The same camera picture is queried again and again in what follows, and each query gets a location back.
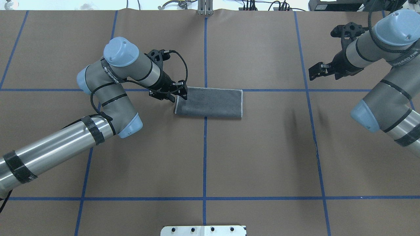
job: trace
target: metal stand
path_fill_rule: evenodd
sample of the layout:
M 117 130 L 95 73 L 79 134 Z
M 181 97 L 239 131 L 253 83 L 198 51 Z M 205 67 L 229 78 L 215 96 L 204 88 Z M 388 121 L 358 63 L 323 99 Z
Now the metal stand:
M 198 0 L 198 10 L 199 15 L 213 15 L 213 0 Z

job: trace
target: gray towel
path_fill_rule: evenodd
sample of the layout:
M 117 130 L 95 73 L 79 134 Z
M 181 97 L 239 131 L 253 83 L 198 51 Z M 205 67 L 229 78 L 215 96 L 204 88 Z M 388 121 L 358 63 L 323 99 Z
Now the gray towel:
M 239 89 L 214 89 L 188 87 L 188 100 L 176 100 L 177 115 L 242 117 L 243 91 Z

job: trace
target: metal bracket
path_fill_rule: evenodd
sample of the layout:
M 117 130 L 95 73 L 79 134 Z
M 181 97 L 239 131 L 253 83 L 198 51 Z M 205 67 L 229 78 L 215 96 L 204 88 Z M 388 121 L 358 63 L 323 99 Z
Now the metal bracket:
M 160 236 L 246 236 L 246 226 L 166 226 Z
M 207 16 L 213 15 L 213 0 L 198 0 L 197 14 Z

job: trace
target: black device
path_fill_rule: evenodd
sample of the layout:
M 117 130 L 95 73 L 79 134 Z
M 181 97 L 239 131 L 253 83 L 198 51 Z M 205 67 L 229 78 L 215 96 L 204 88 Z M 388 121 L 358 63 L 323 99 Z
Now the black device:
M 336 0 L 324 2 L 321 0 L 309 0 L 310 11 L 357 11 L 364 0 Z
M 396 10 L 401 9 L 402 5 L 407 0 L 377 0 L 377 3 L 372 8 L 372 11 L 380 11 L 380 10 L 386 10 L 390 12 L 394 12 Z M 365 8 L 363 11 L 369 11 L 374 4 L 375 0 L 364 0 L 363 1 Z

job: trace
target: robotic arm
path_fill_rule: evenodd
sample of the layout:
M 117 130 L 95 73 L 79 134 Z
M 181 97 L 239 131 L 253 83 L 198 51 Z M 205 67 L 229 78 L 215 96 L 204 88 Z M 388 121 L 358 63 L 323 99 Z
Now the robotic arm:
M 351 117 L 370 132 L 382 130 L 420 156 L 420 115 L 407 106 L 420 92 L 420 15 L 398 10 L 365 30 L 352 22 L 337 26 L 331 35 L 341 37 L 342 51 L 331 63 L 311 67 L 310 80 L 332 74 L 336 79 L 352 76 L 384 58 L 391 71 L 357 104 Z
M 0 198 L 13 188 L 28 183 L 71 157 L 103 143 L 114 135 L 126 138 L 139 131 L 143 123 L 121 83 L 131 82 L 149 89 L 149 95 L 175 102 L 171 94 L 187 99 L 185 80 L 178 83 L 163 71 L 163 61 L 176 51 L 152 50 L 143 54 L 127 39 L 117 37 L 104 48 L 104 58 L 77 75 L 77 84 L 91 96 L 98 114 L 89 115 L 28 146 L 0 158 Z M 102 104 L 93 104 L 95 94 Z

